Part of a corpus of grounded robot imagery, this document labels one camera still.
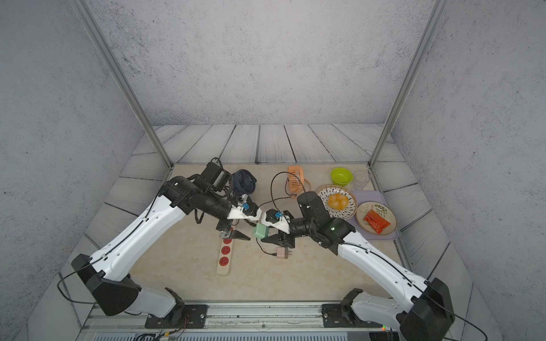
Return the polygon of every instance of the clear plastic cup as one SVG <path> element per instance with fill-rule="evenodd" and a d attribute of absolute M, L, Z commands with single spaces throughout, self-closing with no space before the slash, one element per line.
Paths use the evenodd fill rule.
<path fill-rule="evenodd" d="M 366 185 L 370 182 L 370 174 L 367 170 L 358 170 L 353 172 L 353 189 L 365 190 Z"/>

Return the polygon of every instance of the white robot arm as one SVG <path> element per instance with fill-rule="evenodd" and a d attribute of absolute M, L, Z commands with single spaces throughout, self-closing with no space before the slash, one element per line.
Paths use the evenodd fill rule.
<path fill-rule="evenodd" d="M 315 192 L 298 197 L 303 218 L 294 219 L 288 211 L 261 212 L 246 196 L 235 200 L 220 196 L 230 179 L 221 166 L 210 162 L 201 175 L 175 177 L 166 182 L 149 207 L 123 232 L 91 256 L 79 255 L 72 266 L 86 284 L 106 315 L 125 310 L 144 312 L 165 328 L 183 324 L 184 304 L 176 293 L 142 288 L 134 283 L 129 270 L 142 254 L 172 225 L 197 209 L 219 219 L 216 229 L 221 238 L 250 240 L 239 231 L 231 231 L 233 219 L 260 221 L 278 228 L 278 234 L 263 242 L 293 248 L 294 238 L 310 236 L 322 247 L 350 261 L 372 277 L 392 295 L 392 299 L 373 297 L 354 289 L 346 299 L 344 319 L 349 324 L 374 321 L 400 331 L 408 340 L 441 340 L 454 316 L 445 284 L 428 283 L 389 259 L 372 246 L 354 227 L 339 218 L 330 218 Z M 433 297 L 444 308 L 428 298 Z"/>

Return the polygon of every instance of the plate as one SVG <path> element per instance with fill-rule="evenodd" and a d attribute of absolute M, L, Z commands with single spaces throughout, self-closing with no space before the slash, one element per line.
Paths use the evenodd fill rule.
<path fill-rule="evenodd" d="M 334 194 L 343 194 L 349 198 L 349 204 L 344 210 L 339 211 L 328 206 L 328 197 Z M 332 218 L 349 219 L 357 211 L 357 198 L 347 188 L 338 185 L 325 185 L 318 189 L 317 195 L 321 197 L 322 204 L 330 213 Z"/>
<path fill-rule="evenodd" d="M 387 226 L 380 234 L 377 233 L 376 230 L 374 230 L 373 227 L 370 224 L 368 224 L 367 221 L 364 220 L 364 217 L 368 214 L 368 212 L 371 209 L 373 209 L 377 214 L 383 217 L 383 219 L 385 219 L 386 221 L 390 223 L 390 225 Z M 366 230 L 366 232 L 369 232 L 377 236 L 388 235 L 389 233 L 392 233 L 394 229 L 396 228 L 396 218 L 394 217 L 394 213 L 391 210 L 389 210 L 387 206 L 375 201 L 368 201 L 358 206 L 357 221 L 358 221 L 358 224 L 362 226 L 364 230 Z"/>

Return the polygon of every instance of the gray wall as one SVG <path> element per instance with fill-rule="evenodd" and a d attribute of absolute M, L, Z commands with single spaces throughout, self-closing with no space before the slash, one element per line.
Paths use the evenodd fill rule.
<path fill-rule="evenodd" d="M 434 0 L 88 0 L 153 124 L 384 122 Z"/>
<path fill-rule="evenodd" d="M 0 339 L 74 249 L 143 134 L 66 0 L 0 10 Z"/>
<path fill-rule="evenodd" d="M 546 334 L 546 2 L 453 1 L 393 137 L 508 340 Z"/>

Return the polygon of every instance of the metal pole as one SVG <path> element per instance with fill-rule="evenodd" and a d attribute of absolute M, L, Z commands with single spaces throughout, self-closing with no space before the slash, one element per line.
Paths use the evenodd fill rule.
<path fill-rule="evenodd" d="M 379 158 L 379 155 L 383 150 L 383 146 L 387 142 L 387 139 L 394 128 L 394 124 L 396 123 L 396 120 L 400 115 L 400 111 L 402 110 L 404 101 L 406 100 L 406 97 L 410 92 L 411 85 L 415 81 L 415 78 L 419 71 L 419 67 L 421 66 L 423 59 L 425 58 L 426 52 L 430 47 L 430 43 L 432 42 L 438 25 L 440 24 L 440 21 L 442 20 L 443 15 L 446 12 L 447 2 L 448 0 L 436 0 L 436 3 L 434 4 L 434 8 L 432 9 L 432 13 L 429 17 L 429 22 L 425 26 L 425 32 L 423 32 L 421 40 L 417 45 L 415 54 L 413 55 L 413 59 L 406 73 L 406 77 L 404 78 L 402 86 L 398 91 L 398 95 L 394 100 L 393 107 L 390 109 L 389 116 L 385 120 L 385 124 L 383 125 L 383 131 L 381 132 L 379 140 L 377 141 L 377 146 L 373 150 L 372 158 L 370 160 L 370 169 L 373 169 L 373 167 L 375 166 L 375 163 L 377 162 L 377 159 Z"/>
<path fill-rule="evenodd" d="M 91 11 L 89 11 L 89 7 L 87 7 L 87 4 L 85 3 L 84 0 L 70 0 L 70 2 L 72 4 L 72 7 L 74 8 L 74 11 L 80 18 L 81 23 L 83 24 L 85 30 L 87 31 L 87 34 L 93 41 L 95 47 L 97 48 L 104 62 L 108 66 L 110 73 L 112 73 L 114 80 L 116 81 L 117 85 L 120 87 L 120 90 L 125 96 L 125 99 L 127 99 L 127 101 L 129 102 L 129 105 L 131 106 L 131 109 L 133 109 L 133 113 L 136 115 L 140 124 L 144 128 L 144 131 L 150 138 L 150 141 L 152 141 L 153 146 L 155 147 L 159 155 L 161 155 L 161 158 L 163 159 L 167 167 L 168 168 L 173 167 L 173 162 L 171 161 L 169 155 L 163 148 L 163 145 L 161 144 L 161 141 L 157 137 L 156 132 L 153 129 L 152 125 L 150 124 L 148 117 L 144 113 L 144 109 L 142 109 L 142 106 L 138 102 L 137 97 L 135 96 L 133 90 L 131 89 L 131 86 L 129 85 L 129 82 L 127 82 L 127 79 L 125 78 L 123 72 L 121 71 L 119 64 L 114 58 L 114 54 L 108 47 L 106 40 L 104 40 L 104 37 L 102 33 L 100 32 L 99 27 L 95 23 L 95 20 L 93 18 L 93 15 L 91 14 Z"/>

